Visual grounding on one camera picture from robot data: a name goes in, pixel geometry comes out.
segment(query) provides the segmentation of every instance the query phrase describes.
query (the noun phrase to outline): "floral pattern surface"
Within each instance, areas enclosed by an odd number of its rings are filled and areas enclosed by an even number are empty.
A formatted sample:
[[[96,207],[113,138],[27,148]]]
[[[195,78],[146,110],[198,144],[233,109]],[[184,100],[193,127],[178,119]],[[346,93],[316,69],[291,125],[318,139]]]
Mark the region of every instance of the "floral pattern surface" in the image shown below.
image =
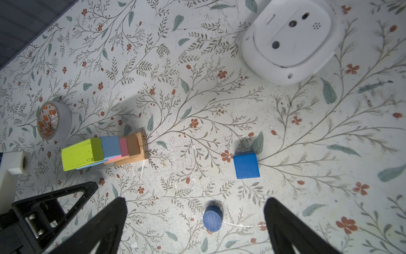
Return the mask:
[[[16,200],[99,184],[51,248],[121,196],[119,253],[272,253],[263,206],[275,197],[342,253],[406,253],[406,4],[335,2],[346,19],[335,56],[287,87],[257,77],[240,51],[267,1],[81,0],[68,10],[0,71],[1,149],[32,154]],[[37,133],[49,100],[71,110],[63,140]],[[63,171],[61,148],[140,128],[144,166]],[[233,157],[248,150],[261,177],[238,180]],[[211,204],[225,222],[214,233],[201,220]]]

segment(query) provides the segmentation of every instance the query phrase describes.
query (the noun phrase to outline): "brown block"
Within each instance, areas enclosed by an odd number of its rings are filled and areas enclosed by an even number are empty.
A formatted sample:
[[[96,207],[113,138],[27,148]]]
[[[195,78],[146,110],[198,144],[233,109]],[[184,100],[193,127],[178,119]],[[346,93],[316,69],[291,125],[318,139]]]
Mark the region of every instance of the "brown block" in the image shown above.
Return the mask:
[[[129,158],[116,161],[116,162],[114,162],[114,166],[121,166],[121,165],[148,159],[149,158],[148,146],[142,145],[139,148],[141,149],[141,154],[130,156]]]
[[[139,146],[147,145],[147,134],[145,133],[145,131],[137,132],[135,135],[138,138],[138,145]]]
[[[138,144],[138,138],[137,138],[136,134],[126,136],[125,139],[127,140],[128,155],[130,157],[139,155],[140,146]]]

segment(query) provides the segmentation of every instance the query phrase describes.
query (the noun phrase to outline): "round hole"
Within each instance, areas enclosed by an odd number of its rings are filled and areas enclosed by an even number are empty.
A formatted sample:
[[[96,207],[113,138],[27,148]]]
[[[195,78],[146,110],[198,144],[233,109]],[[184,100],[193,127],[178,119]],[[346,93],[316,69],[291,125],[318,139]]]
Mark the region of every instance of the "round hole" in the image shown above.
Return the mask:
[[[303,19],[303,20],[307,19],[307,17],[308,17],[309,15],[310,15],[310,13],[306,12],[306,13],[302,16],[302,19]]]
[[[296,20],[292,20],[291,22],[289,22],[289,26],[290,27],[295,27],[297,25],[297,21]]]
[[[279,46],[280,46],[279,41],[274,41],[274,43],[272,43],[272,47],[273,47],[274,49],[279,48]]]

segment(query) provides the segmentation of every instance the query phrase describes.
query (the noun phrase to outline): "dark gray surface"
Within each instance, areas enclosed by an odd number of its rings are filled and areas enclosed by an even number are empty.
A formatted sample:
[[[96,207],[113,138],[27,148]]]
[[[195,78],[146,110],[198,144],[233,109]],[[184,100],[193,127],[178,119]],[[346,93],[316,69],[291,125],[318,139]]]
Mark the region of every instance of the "dark gray surface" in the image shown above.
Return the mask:
[[[77,0],[0,0],[0,69]]]

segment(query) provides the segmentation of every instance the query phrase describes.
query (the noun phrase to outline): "light blue block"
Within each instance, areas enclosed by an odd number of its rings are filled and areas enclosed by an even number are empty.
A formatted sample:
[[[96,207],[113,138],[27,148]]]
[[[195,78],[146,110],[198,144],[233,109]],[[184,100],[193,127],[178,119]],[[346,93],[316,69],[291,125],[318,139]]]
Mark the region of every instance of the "light blue block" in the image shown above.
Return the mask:
[[[100,137],[101,147],[103,148],[103,155],[106,161],[121,156],[119,137]]]
[[[237,179],[260,177],[257,155],[254,151],[234,154]]]
[[[86,168],[86,167],[92,167],[92,166],[95,166],[95,165],[99,165],[99,164],[105,163],[106,161],[107,161],[107,160],[98,161],[98,162],[95,162],[95,163],[90,164],[90,165],[86,165],[86,166],[83,166],[83,167],[79,167],[79,168],[77,168],[77,169],[83,169],[83,168]]]

